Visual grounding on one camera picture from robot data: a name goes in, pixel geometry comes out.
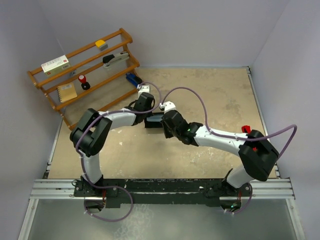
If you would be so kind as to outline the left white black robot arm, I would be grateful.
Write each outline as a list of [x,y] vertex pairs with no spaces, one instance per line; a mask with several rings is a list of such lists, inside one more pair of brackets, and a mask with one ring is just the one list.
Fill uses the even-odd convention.
[[103,191],[99,155],[109,131],[140,124],[152,112],[154,103],[155,97],[144,92],[133,106],[120,110],[98,112],[89,108],[72,130],[69,138],[80,156],[82,178],[87,182],[85,190],[91,196],[98,196]]

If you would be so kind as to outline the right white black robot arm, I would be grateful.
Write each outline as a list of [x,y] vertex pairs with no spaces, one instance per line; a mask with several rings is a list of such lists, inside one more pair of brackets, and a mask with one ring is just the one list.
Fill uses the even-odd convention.
[[165,137],[176,137],[185,145],[212,147],[239,157],[242,165],[232,169],[222,183],[222,190],[228,196],[235,195],[244,184],[258,180],[265,182],[279,158],[279,152],[267,140],[257,140],[263,134],[258,130],[250,133],[218,131],[217,136],[198,122],[188,123],[177,110],[170,110],[162,116]]

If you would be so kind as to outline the light blue cleaning cloth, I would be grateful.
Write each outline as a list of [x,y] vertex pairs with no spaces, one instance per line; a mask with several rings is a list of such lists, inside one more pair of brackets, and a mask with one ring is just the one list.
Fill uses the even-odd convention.
[[147,119],[146,119],[146,121],[147,122],[150,122],[150,123],[160,123],[161,122],[161,120],[162,120],[162,118],[161,117],[148,117]]

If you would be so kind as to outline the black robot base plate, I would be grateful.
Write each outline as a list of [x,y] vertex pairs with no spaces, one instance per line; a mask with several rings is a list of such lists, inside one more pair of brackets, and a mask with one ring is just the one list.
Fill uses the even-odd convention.
[[84,178],[74,180],[74,196],[90,208],[119,208],[123,204],[205,205],[239,209],[252,195],[245,183],[234,188],[222,178],[200,179],[100,179],[95,187]]

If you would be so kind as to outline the black glasses case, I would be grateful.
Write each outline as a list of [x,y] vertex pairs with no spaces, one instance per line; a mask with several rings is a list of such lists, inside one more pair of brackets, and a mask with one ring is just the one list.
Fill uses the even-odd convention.
[[[144,127],[146,129],[158,129],[162,128],[162,117],[164,113],[163,112],[150,112],[147,114],[146,118],[144,119]],[[147,118],[149,117],[155,117],[155,118],[161,118],[161,122],[148,122]]]

